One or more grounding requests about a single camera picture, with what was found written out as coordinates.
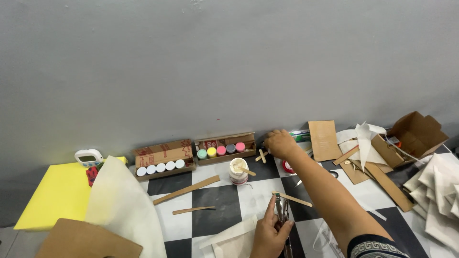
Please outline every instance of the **scissors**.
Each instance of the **scissors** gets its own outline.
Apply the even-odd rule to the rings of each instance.
[[[335,172],[335,171],[329,171],[329,173],[330,173],[334,178],[338,178],[338,173],[337,173],[337,172]],[[301,183],[302,183],[302,182],[301,182],[301,179],[300,179],[300,181],[298,181],[297,185],[296,185],[294,188],[296,188],[297,186],[299,186]]]

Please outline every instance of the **red object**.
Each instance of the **red object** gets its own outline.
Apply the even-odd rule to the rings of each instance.
[[[97,168],[96,168],[96,167],[90,167],[90,168],[86,171],[86,175],[88,176],[88,183],[89,183],[89,186],[92,187],[92,184],[94,183],[95,177],[97,176],[98,173],[99,173],[99,171],[97,171]]]
[[[287,172],[287,173],[290,173],[290,174],[294,174],[295,171],[293,171],[293,169],[291,169],[290,165],[287,163],[287,161],[282,161],[282,167],[284,168],[284,170]]]

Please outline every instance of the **paint set box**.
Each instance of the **paint set box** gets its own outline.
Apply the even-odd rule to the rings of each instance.
[[[132,153],[134,153],[135,155],[134,176],[138,181],[144,181],[153,178],[159,178],[163,176],[196,170],[196,163],[193,158],[193,151],[190,139],[177,140],[169,143],[138,148],[132,150]],[[158,165],[160,163],[167,163],[169,161],[176,162],[179,159],[183,159],[185,161],[185,166],[183,168],[176,168],[170,171],[164,171],[154,174],[146,174],[144,176],[137,175],[137,170],[140,167]]]
[[[195,141],[195,146],[196,146],[196,151],[199,150],[207,150],[208,148],[217,148],[219,146],[227,146],[228,144],[234,144],[236,145],[237,143],[244,143],[245,144],[245,150],[243,152],[234,152],[231,154],[226,154],[224,156],[217,156],[214,158],[207,158],[207,159],[198,159],[197,163],[198,165],[207,165],[207,164],[213,164],[213,163],[218,163],[218,162],[224,162],[224,161],[230,161],[234,158],[240,157],[250,157],[254,156],[257,153],[257,145],[255,144],[255,136],[254,132],[250,133],[243,133],[243,134],[237,134],[237,135],[227,135],[227,136],[221,136],[221,137],[214,137],[214,138],[208,138],[208,139],[201,139],[201,140],[196,140]]]

